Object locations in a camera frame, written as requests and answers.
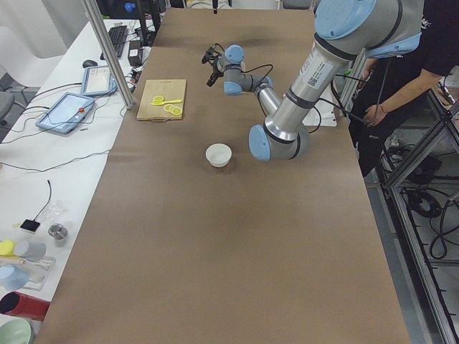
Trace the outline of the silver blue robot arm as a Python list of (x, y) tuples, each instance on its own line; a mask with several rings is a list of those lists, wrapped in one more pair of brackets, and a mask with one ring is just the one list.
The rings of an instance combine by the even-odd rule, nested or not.
[(245, 51), (237, 44), (222, 53), (211, 46), (204, 53), (202, 63), (213, 69), (207, 84), (212, 86), (222, 78), (226, 95), (256, 95), (267, 116), (263, 124), (250, 129), (249, 147), (254, 158), (294, 159), (309, 145), (303, 120), (337, 72), (360, 52), (373, 58), (415, 50), (423, 8), (423, 1), (320, 1), (311, 53), (284, 97), (275, 94), (268, 76), (242, 70)]

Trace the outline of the arm black gripper tip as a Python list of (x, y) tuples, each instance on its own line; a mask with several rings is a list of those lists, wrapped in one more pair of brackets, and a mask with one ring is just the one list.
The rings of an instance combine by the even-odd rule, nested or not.
[(217, 14), (218, 13), (218, 6), (219, 6), (219, 1), (218, 0), (212, 0), (212, 8), (213, 8), (213, 13)]

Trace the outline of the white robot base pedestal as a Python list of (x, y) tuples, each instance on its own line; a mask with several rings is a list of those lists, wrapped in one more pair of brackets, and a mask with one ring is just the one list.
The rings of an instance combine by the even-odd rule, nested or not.
[[(321, 98), (329, 102), (334, 102), (330, 87), (327, 87)], [(315, 107), (312, 108), (307, 116), (303, 119), (303, 124), (308, 127), (316, 127), (319, 123), (321, 126), (335, 127), (337, 126), (334, 106), (326, 101), (319, 100)]]

